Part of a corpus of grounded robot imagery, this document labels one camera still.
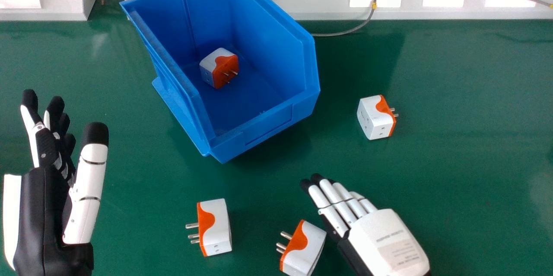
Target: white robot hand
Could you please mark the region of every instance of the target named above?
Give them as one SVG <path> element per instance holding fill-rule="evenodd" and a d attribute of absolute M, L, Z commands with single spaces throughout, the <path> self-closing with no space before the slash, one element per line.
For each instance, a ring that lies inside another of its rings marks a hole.
<path fill-rule="evenodd" d="M 85 127 L 75 171 L 75 137 L 67 134 L 64 107 L 61 97 L 53 97 L 43 121 L 35 92 L 22 95 L 20 112 L 35 168 L 23 176 L 5 175 L 3 192 L 4 253 L 21 276 L 80 276 L 93 269 L 90 239 L 102 196 L 108 128 Z"/>
<path fill-rule="evenodd" d="M 377 209 L 320 174 L 302 180 L 300 186 L 358 276 L 430 276 L 426 254 L 392 209 Z"/>

